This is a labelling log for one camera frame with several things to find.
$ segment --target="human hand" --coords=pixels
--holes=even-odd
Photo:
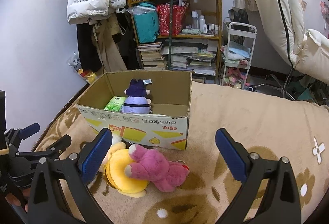
[[[31,188],[22,190],[23,196],[29,197],[30,196],[30,191],[31,191]],[[20,201],[15,196],[13,196],[11,193],[9,193],[6,196],[6,200],[7,200],[8,203],[10,203],[12,205],[16,205],[16,206],[20,206],[21,205],[20,204]],[[27,210],[28,210],[28,204],[25,205],[25,211],[27,212]]]

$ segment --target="wall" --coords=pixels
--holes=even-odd
[[[0,89],[7,128],[38,122],[41,131],[20,147],[29,151],[65,104],[85,85],[67,59],[77,50],[67,0],[0,0]]]
[[[222,0],[223,19],[228,16],[227,11],[232,8],[234,0]],[[324,32],[324,18],[320,10],[320,2],[328,0],[304,0],[307,2],[307,8],[304,13],[304,21],[306,29],[316,29]],[[191,5],[193,9],[201,8],[209,11],[211,8],[215,11],[215,2],[213,0],[198,0],[197,4]],[[255,44],[252,66],[268,69],[271,71],[287,74],[290,71],[290,66],[279,56],[276,50],[269,43],[265,35],[262,22],[258,12],[248,12],[249,23],[257,28],[257,39]],[[213,18],[207,18],[206,22],[214,22]]]

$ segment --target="teal bag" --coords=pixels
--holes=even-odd
[[[154,42],[159,34],[159,17],[157,8],[149,3],[142,2],[141,6],[154,8],[155,11],[141,15],[134,15],[134,21],[139,43]]]

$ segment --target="cardboard box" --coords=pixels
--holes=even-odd
[[[151,79],[152,114],[111,112],[104,107],[113,96],[126,97],[133,79]],[[88,124],[98,133],[109,128],[125,141],[169,149],[186,149],[191,99],[191,73],[186,71],[133,70],[106,73],[77,102]]]

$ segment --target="chair base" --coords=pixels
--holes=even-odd
[[[269,88],[272,88],[272,89],[275,89],[275,90],[278,90],[280,91],[281,93],[281,98],[288,98],[292,101],[295,101],[296,99],[287,91],[287,88],[288,88],[288,85],[292,79],[292,73],[294,72],[294,69],[291,68],[289,74],[287,75],[286,77],[286,80],[284,82],[284,84],[281,84],[281,82],[278,80],[278,78],[273,75],[273,74],[270,74],[269,76],[272,77],[276,83],[279,85],[279,87],[276,87],[276,86],[273,86],[273,85],[270,85],[270,84],[259,84],[259,85],[256,85],[256,86],[250,86],[248,88],[249,91],[255,91],[257,88],[259,87],[262,87],[262,86],[267,86]]]

